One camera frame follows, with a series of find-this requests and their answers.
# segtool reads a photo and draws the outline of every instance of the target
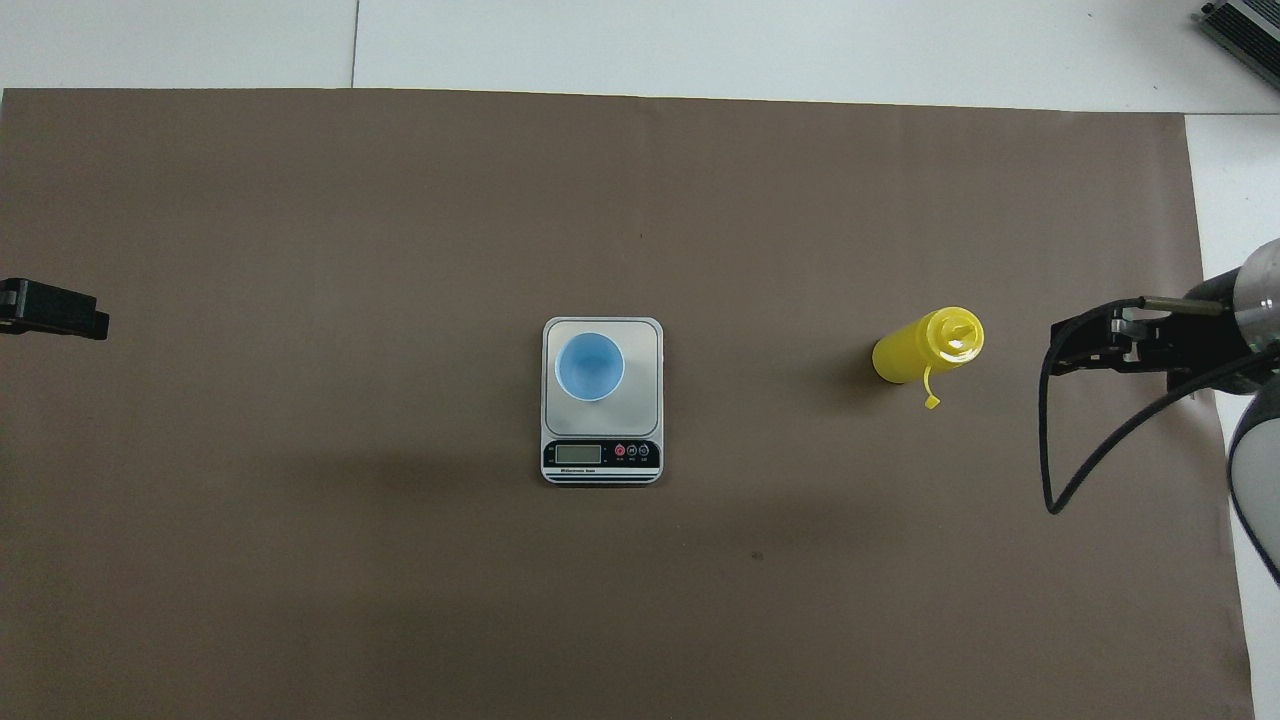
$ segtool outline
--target plastic cup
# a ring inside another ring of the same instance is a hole
[[[600,333],[579,333],[556,356],[556,382],[576,400],[604,400],[618,384],[626,361],[618,343]]]

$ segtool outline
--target white surface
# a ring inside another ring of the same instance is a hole
[[[1280,237],[1280,117],[1187,118],[1204,277],[1230,270],[1260,245]],[[1230,445],[1248,397],[1217,393],[1222,437]],[[1240,606],[1253,670],[1258,720],[1280,719],[1280,588],[1231,516]]]
[[[361,0],[355,85],[1280,113],[1199,4]],[[343,87],[355,29],[355,0],[3,0],[0,87]],[[1188,136],[1212,275],[1280,236],[1280,118]],[[1226,437],[1247,404],[1220,395]],[[1280,589],[1234,530],[1257,717],[1280,720]]]
[[[356,0],[4,0],[0,87],[347,87]]]
[[[1276,113],[1198,0],[362,0],[357,87]]]

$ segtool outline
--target brown paper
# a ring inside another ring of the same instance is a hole
[[[1201,277],[1180,117],[10,90],[0,242],[111,314],[0,337],[0,715],[1252,714],[1211,398],[1037,474],[1048,325]],[[655,486],[540,479],[554,315],[663,324]]]

